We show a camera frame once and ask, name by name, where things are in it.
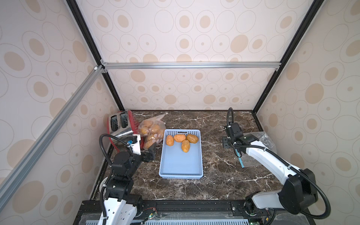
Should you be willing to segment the clear zipper bag blue strip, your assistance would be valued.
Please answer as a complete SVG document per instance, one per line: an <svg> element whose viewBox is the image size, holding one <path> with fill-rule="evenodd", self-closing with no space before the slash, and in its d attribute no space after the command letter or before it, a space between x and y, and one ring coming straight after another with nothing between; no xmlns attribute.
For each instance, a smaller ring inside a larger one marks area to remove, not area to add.
<svg viewBox="0 0 360 225"><path fill-rule="evenodd" d="M276 145L265 132L245 133L238 136L232 145L238 153L247 154L269 170L279 165Z"/></svg>

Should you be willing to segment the clear zipper bag pink strip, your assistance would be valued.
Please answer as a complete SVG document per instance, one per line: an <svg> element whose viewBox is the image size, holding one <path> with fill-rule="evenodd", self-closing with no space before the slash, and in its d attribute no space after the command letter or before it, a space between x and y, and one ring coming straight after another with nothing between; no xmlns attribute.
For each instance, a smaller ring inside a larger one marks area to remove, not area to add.
<svg viewBox="0 0 360 225"><path fill-rule="evenodd" d="M163 138L166 126L165 122L162 119L166 114L161 114L146 120L143 120L138 126L138 133L142 137L147 137L149 135L155 135L155 137Z"/></svg>
<svg viewBox="0 0 360 225"><path fill-rule="evenodd" d="M164 140L165 129L165 124L159 121L152 125L150 128L150 132L145 139L145 143L151 139L155 139L157 142L156 144L162 142Z"/></svg>

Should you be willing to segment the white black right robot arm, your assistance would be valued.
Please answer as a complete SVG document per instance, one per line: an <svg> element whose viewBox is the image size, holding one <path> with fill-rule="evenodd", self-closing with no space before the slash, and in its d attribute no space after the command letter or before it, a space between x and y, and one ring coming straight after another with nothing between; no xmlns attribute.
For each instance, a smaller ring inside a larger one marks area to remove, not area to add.
<svg viewBox="0 0 360 225"><path fill-rule="evenodd" d="M326 194L316 183L315 174L309 169L300 169L284 160L266 147L253 134L244 134L234 121L234 111L229 108L225 125L226 136L223 147L233 149L238 159L243 154L254 158L269 170L282 184L279 191L255 192L246 197L242 210L249 217L257 216L261 210L272 209L266 224L271 224L276 210L285 210L293 215L303 214L312 219L326 219L331 214L331 204Z"/></svg>

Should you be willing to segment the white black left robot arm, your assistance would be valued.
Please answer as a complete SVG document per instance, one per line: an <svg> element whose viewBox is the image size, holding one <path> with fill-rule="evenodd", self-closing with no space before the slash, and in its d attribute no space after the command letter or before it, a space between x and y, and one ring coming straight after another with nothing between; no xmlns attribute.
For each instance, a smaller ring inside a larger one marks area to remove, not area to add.
<svg viewBox="0 0 360 225"><path fill-rule="evenodd" d="M103 138L108 137L125 145L126 151L120 151L110 159L103 144ZM140 135L131 135L124 139L111 134L99 137L99 146L105 160L110 167L110 174L100 185L101 216L99 225L130 225L133 219L142 214L143 198L141 195L131 194L134 185L133 175L143 162L155 160L157 143L153 143L147 150L141 150Z"/></svg>

